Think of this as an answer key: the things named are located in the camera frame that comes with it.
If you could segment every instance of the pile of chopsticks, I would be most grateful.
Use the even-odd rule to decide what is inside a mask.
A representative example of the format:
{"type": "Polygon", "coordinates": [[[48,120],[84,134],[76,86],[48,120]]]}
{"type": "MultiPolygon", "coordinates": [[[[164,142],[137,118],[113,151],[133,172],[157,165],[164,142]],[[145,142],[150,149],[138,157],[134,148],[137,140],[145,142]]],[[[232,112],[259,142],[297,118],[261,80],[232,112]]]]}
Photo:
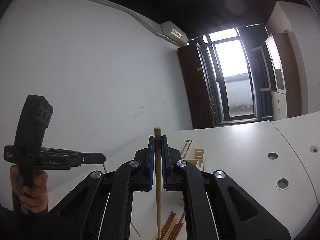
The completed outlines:
{"type": "MultiPolygon", "coordinates": [[[[175,218],[176,214],[171,211],[167,221],[165,224],[161,225],[161,238],[160,240],[176,240],[181,228],[183,226],[183,218],[185,213],[183,212],[179,222],[176,224],[178,218],[175,218]]],[[[152,238],[152,240],[159,240],[158,233],[155,234],[155,236],[152,238]]]]}

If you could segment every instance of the wall-mounted air conditioner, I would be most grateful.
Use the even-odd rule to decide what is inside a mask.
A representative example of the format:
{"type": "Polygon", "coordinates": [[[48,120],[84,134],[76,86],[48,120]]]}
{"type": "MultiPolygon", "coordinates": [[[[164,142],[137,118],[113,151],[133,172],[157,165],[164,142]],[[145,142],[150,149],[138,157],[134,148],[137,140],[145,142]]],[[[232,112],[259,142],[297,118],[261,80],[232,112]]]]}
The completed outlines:
{"type": "Polygon", "coordinates": [[[161,24],[163,35],[184,46],[188,42],[187,35],[171,21],[161,24]]]}

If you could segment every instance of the cabinet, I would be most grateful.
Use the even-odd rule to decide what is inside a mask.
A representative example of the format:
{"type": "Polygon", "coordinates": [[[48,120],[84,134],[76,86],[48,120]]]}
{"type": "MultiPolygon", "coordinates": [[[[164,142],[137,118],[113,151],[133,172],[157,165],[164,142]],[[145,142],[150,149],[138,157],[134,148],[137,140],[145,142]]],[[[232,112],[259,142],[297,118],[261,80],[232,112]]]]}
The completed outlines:
{"type": "Polygon", "coordinates": [[[272,90],[273,119],[301,115],[301,88],[297,62],[287,33],[273,33],[262,47],[272,90]]]}
{"type": "Polygon", "coordinates": [[[214,127],[217,123],[217,104],[210,83],[204,52],[198,44],[178,49],[178,57],[193,129],[214,127]]]}

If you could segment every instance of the white cabinet door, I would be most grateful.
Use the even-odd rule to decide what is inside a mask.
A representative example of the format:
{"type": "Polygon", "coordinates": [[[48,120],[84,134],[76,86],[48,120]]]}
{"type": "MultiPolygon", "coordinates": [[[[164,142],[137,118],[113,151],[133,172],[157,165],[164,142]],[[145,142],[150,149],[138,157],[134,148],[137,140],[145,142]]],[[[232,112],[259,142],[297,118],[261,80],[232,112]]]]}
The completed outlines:
{"type": "Polygon", "coordinates": [[[286,95],[272,91],[272,112],[273,120],[287,118],[287,99],[286,95]]]}

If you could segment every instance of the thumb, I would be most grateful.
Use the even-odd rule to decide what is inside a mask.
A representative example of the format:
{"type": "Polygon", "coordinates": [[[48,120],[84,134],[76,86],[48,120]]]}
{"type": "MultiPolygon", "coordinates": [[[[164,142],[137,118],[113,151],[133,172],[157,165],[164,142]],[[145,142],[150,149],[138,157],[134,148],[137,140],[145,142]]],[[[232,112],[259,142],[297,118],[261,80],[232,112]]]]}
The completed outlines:
{"type": "Polygon", "coordinates": [[[18,176],[19,176],[19,167],[12,165],[10,167],[10,181],[13,192],[18,195],[18,176]]]}

